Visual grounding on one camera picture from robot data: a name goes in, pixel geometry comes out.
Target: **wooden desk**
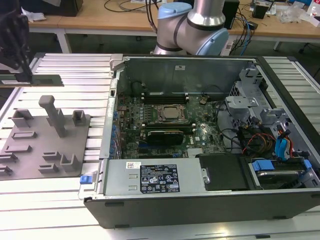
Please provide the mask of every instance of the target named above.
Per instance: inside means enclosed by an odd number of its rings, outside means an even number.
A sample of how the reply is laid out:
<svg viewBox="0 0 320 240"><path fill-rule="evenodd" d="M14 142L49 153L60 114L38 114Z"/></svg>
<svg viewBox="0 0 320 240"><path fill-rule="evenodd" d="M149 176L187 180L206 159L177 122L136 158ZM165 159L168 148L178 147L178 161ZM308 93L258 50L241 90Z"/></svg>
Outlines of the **wooden desk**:
<svg viewBox="0 0 320 240"><path fill-rule="evenodd" d="M146 31L152 33L145 12L112 12L104 8L105 2L106 0L84 0L82 10L77 17L62 17L58 23L59 28ZM121 11L118 3L118 0L111 0L106 6L109 9ZM142 4L128 2L123 6L133 9L141 7ZM157 21L158 11L154 5L151 8L153 20Z"/></svg>
<svg viewBox="0 0 320 240"><path fill-rule="evenodd" d="M44 21L29 22L30 28L57 28L62 16L45 16Z"/></svg>
<svg viewBox="0 0 320 240"><path fill-rule="evenodd" d="M77 17L48 16L48 20L31 23L31 32L55 33L63 53L71 53L67 34L94 35L131 35L156 36L152 31L146 13L143 12L112 12L104 8L106 0L83 0L83 6ZM111 0L107 7L120 10L118 0ZM240 9L250 0L240 0ZM123 6L132 9L142 6L137 3L125 3ZM252 12L241 11L249 21L258 24L253 40L274 42L320 43L320 28L311 23L280 23L276 16L264 19L252 18ZM152 15L157 24L158 11L152 6ZM243 31L239 20L229 30L229 44L232 44Z"/></svg>
<svg viewBox="0 0 320 240"><path fill-rule="evenodd" d="M243 9L250 2L250 0L240 0L239 8L248 21L258 24L254 36L320 39L320 28L307 21L281 23L275 15L270 15L269 17L266 15L264 19L252 18L252 12L248 11L249 6ZM243 27L239 22L239 20L235 21L232 29L229 30L230 35L241 35Z"/></svg>

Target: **circuit board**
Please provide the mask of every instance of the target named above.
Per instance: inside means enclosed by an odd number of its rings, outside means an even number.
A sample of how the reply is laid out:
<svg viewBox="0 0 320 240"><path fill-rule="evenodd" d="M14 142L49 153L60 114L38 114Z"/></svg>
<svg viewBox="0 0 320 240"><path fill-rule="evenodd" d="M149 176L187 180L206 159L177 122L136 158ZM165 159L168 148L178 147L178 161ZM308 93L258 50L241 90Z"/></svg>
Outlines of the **circuit board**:
<svg viewBox="0 0 320 240"><path fill-rule="evenodd" d="M214 122L215 107L210 101L200 104L202 99L201 95L191 95L189 102L183 105L146 105L139 98L119 97L121 158L188 158L201 153L226 152ZM164 112L166 107L174 107L178 112ZM144 128L144 123L162 122L167 124L168 129L174 130L174 127L170 128L170 123L173 123L171 117L176 118L175 123L193 125L192 134L184 134L179 145L149 145L146 140L148 131Z"/></svg>

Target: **black box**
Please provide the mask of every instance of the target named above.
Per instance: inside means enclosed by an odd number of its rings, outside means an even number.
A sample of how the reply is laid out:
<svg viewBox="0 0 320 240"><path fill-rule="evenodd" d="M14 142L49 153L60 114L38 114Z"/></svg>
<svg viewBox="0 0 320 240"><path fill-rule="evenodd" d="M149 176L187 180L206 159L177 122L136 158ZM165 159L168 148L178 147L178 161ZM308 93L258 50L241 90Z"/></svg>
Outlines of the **black box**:
<svg viewBox="0 0 320 240"><path fill-rule="evenodd" d="M33 13L75 17L80 11L83 0L61 0L60 6L54 6L43 0L19 0L23 9Z"/></svg>
<svg viewBox="0 0 320 240"><path fill-rule="evenodd" d="M264 2L256 2L253 7L252 17L255 19L264 19L269 6Z"/></svg>
<svg viewBox="0 0 320 240"><path fill-rule="evenodd" d="M194 3L195 3L195 0L174 0L174 1L187 3L187 4L190 4L192 7L194 7ZM225 16L224 27L226 29L232 28L236 14L237 14L239 3L240 3L239 0L225 0L224 1L222 13Z"/></svg>

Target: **power supply label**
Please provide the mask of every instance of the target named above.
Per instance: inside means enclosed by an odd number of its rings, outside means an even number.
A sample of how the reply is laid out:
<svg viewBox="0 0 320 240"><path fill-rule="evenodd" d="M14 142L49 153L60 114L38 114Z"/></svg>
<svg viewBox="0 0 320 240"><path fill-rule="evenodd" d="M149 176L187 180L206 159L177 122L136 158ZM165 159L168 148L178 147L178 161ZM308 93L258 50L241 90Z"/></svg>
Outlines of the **power supply label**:
<svg viewBox="0 0 320 240"><path fill-rule="evenodd" d="M140 192L143 194L180 192L177 165L141 165Z"/></svg>

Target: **motherboard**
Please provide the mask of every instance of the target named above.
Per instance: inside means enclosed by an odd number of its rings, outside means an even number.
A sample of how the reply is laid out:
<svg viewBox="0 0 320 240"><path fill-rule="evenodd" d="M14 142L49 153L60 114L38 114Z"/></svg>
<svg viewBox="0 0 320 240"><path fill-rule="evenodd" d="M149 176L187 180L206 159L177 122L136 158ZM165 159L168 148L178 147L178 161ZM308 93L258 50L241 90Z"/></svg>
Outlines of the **motherboard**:
<svg viewBox="0 0 320 240"><path fill-rule="evenodd" d="M182 97L185 101L118 97L122 159L194 158L226 152L216 130L215 102L205 95Z"/></svg>

